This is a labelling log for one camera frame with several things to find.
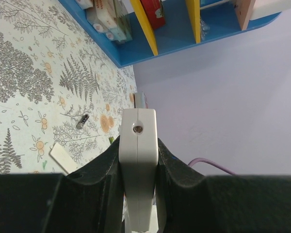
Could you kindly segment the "white battery cover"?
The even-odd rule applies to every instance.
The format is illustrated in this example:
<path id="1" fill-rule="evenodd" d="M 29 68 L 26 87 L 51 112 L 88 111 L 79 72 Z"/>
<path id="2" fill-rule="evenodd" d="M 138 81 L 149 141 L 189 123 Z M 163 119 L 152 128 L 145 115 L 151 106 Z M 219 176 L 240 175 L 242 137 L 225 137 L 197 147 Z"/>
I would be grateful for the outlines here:
<path id="1" fill-rule="evenodd" d="M 65 175 L 68 175 L 78 169 L 78 164 L 71 158 L 70 154 L 58 142 L 54 143 L 50 147 L 49 155 L 64 171 Z"/>

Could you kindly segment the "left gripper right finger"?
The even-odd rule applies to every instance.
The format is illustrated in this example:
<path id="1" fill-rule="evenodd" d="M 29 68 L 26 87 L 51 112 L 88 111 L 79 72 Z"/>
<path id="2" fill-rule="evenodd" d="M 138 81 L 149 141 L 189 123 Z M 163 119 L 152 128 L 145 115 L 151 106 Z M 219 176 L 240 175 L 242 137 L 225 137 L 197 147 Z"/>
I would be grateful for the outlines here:
<path id="1" fill-rule="evenodd" d="M 205 176 L 158 142 L 161 233 L 291 233 L 291 175 Z"/>

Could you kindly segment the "white remote control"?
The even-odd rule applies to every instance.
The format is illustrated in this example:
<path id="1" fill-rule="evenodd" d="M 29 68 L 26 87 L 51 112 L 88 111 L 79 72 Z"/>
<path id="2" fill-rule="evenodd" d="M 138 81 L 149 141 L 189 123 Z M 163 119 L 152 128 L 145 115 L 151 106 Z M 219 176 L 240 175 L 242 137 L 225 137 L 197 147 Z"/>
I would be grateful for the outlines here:
<path id="1" fill-rule="evenodd" d="M 146 232 L 150 228 L 158 158 L 156 111 L 123 110 L 119 163 L 132 231 Z"/>

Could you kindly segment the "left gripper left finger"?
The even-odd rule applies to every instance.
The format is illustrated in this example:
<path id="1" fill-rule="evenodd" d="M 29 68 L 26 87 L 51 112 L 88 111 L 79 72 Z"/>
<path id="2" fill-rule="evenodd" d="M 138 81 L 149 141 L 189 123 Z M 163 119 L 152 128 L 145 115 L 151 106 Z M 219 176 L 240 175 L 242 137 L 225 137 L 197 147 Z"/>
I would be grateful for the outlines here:
<path id="1" fill-rule="evenodd" d="M 0 175 L 0 233 L 119 233 L 119 139 L 69 175 Z"/>

